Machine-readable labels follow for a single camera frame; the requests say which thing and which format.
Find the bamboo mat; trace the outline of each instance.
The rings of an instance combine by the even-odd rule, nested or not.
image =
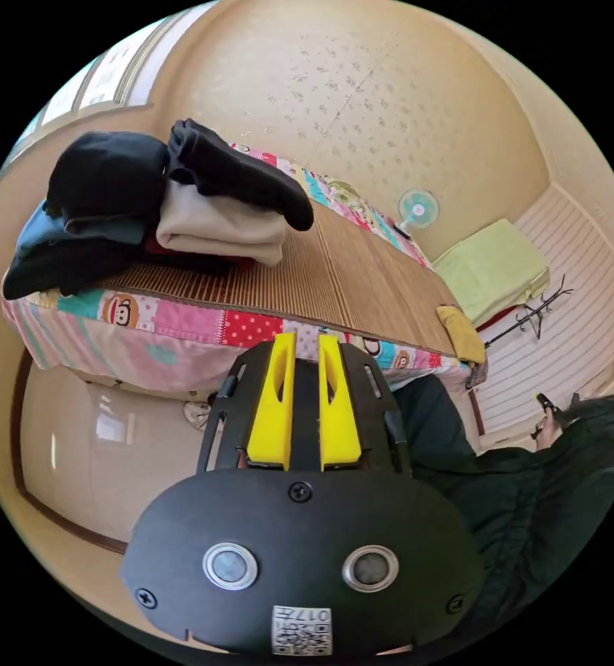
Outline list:
[[[326,206],[313,206],[314,226],[289,230],[278,266],[256,264],[212,277],[138,264],[101,286],[328,325],[453,357],[436,315],[439,305],[457,305],[444,281]]]

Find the patterned bedsheet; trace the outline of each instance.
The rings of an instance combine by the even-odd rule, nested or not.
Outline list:
[[[270,153],[232,144],[295,178],[309,197],[433,270],[414,241],[393,230],[393,221],[347,183],[318,176]],[[122,291],[88,289],[64,297],[56,289],[14,301],[2,299],[40,368],[66,366],[152,391],[216,389],[235,357],[280,332],[298,334],[298,357],[317,359],[318,333],[335,334],[374,356],[391,384],[438,373],[464,383],[469,368],[454,358],[290,319],[234,309],[181,305]]]

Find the black clothing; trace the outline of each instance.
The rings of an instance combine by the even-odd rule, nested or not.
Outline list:
[[[56,288],[71,296],[122,272],[137,258],[137,246],[102,239],[44,243],[13,259],[1,292],[6,300]]]
[[[43,243],[22,258],[13,259],[1,291],[6,300],[48,289],[59,289],[64,296],[71,296],[95,287],[97,282],[114,277],[136,263],[170,266],[218,277],[227,275],[240,264],[234,259],[213,255],[154,254],[145,247],[102,239]]]
[[[486,582],[454,631],[483,635],[537,599],[601,524],[614,501],[614,438],[582,420],[543,451],[475,456],[436,377],[416,379],[395,397],[413,476],[458,507],[484,556]]]
[[[231,148],[219,135],[194,120],[178,120],[168,142],[168,177],[196,185],[203,196],[229,196],[274,210],[297,231],[314,223],[309,197],[293,178],[271,164]]]
[[[136,132],[86,132],[59,157],[44,209],[66,219],[127,215],[158,223],[168,149]]]

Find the dark green jacket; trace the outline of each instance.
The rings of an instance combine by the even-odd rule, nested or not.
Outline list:
[[[414,477],[459,508],[484,556],[485,584],[460,631],[510,619],[568,568],[610,509],[614,438],[576,421],[549,449],[475,456],[436,378],[395,397]]]

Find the window frame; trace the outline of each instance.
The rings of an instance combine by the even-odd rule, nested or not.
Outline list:
[[[111,110],[116,110],[119,108],[127,108],[129,106],[128,100],[130,98],[131,90],[133,89],[133,85],[137,80],[137,77],[142,69],[142,66],[147,61],[147,58],[150,56],[153,49],[161,41],[164,35],[177,23],[177,21],[179,21],[189,11],[190,11],[189,9],[186,9],[181,12],[177,12],[176,14],[167,16],[154,28],[154,30],[142,42],[142,45],[138,48],[138,50],[136,51],[136,53],[126,66],[123,76],[121,77],[119,83],[117,84],[117,88],[114,91],[114,96],[112,100],[96,102],[94,104],[81,107],[83,99],[85,97],[85,92],[87,91],[87,86],[91,83],[96,73],[96,70],[101,66],[101,63],[103,62],[105,56],[108,54],[110,49],[114,47],[111,46],[110,49],[107,49],[101,55],[95,58],[92,63],[92,66],[89,68],[87,72],[87,75],[84,77],[82,83],[80,84],[80,87],[78,88],[78,93],[74,98],[71,108],[67,112],[57,116],[56,118],[53,118],[52,120],[49,120],[44,124],[43,118],[45,116],[45,112],[48,108],[48,105],[52,100],[52,98],[50,98],[45,103],[43,108],[39,111],[37,115],[38,120],[34,130],[29,134],[27,134],[27,136],[25,136],[21,141],[18,141],[9,152],[8,157],[6,158],[2,168],[0,169],[0,174],[4,172],[8,168],[8,166],[15,159],[17,159],[27,148],[34,145],[34,143],[40,141],[43,137],[47,136],[48,134],[51,134],[53,131],[59,129],[60,127],[69,125],[81,118],[87,118],[92,115],[104,113]]]

